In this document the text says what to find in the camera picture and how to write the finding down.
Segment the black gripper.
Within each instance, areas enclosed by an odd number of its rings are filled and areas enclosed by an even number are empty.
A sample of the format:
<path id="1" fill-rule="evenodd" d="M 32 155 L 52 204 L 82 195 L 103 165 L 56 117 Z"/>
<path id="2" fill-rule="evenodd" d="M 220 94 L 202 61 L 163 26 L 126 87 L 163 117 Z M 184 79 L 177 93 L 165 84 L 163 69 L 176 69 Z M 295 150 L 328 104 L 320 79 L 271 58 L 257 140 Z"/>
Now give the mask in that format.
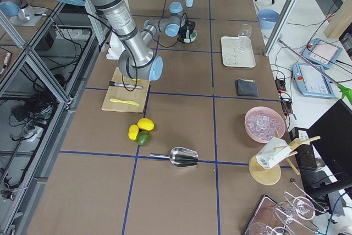
<path id="1" fill-rule="evenodd" d="M 194 21 L 185 21 L 184 25 L 179 29 L 178 41 L 181 43 L 189 43 L 188 33 L 192 33 L 192 31 L 195 30 L 195 25 Z"/>

